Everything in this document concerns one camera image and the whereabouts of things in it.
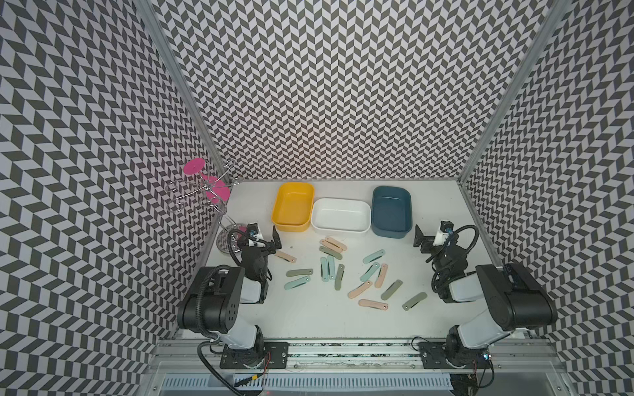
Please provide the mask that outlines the dark teal storage box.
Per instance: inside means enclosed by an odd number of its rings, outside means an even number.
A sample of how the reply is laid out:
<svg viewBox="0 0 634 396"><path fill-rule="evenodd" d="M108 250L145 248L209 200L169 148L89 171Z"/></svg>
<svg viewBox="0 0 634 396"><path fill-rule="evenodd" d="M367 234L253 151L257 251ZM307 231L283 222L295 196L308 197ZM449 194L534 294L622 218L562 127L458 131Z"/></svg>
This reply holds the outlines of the dark teal storage box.
<svg viewBox="0 0 634 396"><path fill-rule="evenodd" d="M371 204L371 229L374 234L383 238L403 239L412 227L411 194L400 187L376 187Z"/></svg>

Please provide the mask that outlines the pink knife vertical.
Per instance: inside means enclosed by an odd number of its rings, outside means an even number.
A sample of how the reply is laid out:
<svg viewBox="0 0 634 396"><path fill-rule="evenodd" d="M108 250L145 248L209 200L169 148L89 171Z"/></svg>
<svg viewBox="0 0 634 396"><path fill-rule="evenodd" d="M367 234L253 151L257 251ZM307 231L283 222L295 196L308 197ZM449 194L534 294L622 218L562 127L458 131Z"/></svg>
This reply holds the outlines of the pink knife vertical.
<svg viewBox="0 0 634 396"><path fill-rule="evenodd" d="M386 274L388 272L389 266L386 263L381 264L379 274L377 276L375 287L381 289L383 287L384 281L386 279Z"/></svg>

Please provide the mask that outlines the pink knife diagonal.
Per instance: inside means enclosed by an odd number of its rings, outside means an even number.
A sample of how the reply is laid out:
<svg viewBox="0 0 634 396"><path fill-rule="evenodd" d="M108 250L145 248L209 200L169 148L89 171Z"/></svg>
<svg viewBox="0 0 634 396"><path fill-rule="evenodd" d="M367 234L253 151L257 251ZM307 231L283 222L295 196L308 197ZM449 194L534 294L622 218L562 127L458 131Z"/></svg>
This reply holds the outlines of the pink knife diagonal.
<svg viewBox="0 0 634 396"><path fill-rule="evenodd" d="M351 300L358 298L362 293L372 287L372 285L373 282L370 280L363 282L360 286L348 293L348 298L350 298Z"/></svg>

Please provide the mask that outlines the pink knife bottom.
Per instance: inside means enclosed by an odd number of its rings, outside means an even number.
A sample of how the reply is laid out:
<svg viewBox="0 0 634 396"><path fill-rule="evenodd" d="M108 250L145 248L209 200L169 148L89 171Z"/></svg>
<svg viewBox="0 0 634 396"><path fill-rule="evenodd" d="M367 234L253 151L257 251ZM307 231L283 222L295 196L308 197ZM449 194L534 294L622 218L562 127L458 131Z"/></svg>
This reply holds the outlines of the pink knife bottom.
<svg viewBox="0 0 634 396"><path fill-rule="evenodd" d="M375 300L366 300L366 299L361 299L358 300L358 305L364 308L371 308L371 309L375 309L375 310L388 310L389 309L389 305L385 302L382 301L375 301Z"/></svg>

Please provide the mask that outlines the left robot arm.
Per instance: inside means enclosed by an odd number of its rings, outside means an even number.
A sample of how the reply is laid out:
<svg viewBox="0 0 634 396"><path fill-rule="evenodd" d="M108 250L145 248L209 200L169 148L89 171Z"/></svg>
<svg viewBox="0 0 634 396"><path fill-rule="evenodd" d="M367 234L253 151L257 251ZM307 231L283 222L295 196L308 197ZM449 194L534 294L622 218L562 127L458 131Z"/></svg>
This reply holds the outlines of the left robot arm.
<svg viewBox="0 0 634 396"><path fill-rule="evenodd" d="M264 363L264 335L239 316L241 305L262 305L269 282L268 257L282 248L276 229L267 241L256 223L226 231L225 244L234 266L203 267L178 306L182 330L226 346L229 364L256 368Z"/></svg>

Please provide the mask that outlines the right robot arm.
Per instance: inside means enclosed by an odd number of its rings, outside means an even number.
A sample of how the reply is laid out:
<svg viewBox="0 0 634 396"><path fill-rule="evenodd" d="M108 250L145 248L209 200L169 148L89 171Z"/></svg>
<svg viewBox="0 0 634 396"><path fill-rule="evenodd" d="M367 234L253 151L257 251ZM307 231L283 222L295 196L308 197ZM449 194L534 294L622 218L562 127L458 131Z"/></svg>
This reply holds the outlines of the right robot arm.
<svg viewBox="0 0 634 396"><path fill-rule="evenodd" d="M415 228L414 246L429 254L432 292L446 304L484 301L486 309L452 326L443 342L419 339L416 349L425 368L483 368L489 346L519 328L540 328L557 320L553 299L521 264L478 265L467 270L468 255L480 239L473 224L455 227L442 221L432 237Z"/></svg>

